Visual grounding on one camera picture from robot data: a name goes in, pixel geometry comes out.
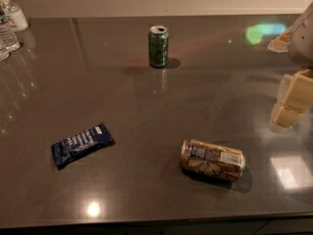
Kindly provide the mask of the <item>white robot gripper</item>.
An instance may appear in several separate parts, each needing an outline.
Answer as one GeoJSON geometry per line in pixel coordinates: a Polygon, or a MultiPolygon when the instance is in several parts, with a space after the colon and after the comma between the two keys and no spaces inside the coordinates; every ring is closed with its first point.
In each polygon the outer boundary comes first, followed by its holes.
{"type": "MultiPolygon", "coordinates": [[[[300,67],[313,69],[313,2],[292,26],[289,56],[300,67]]],[[[277,133],[292,129],[312,106],[313,70],[285,73],[270,115],[269,129],[277,133]]]]}

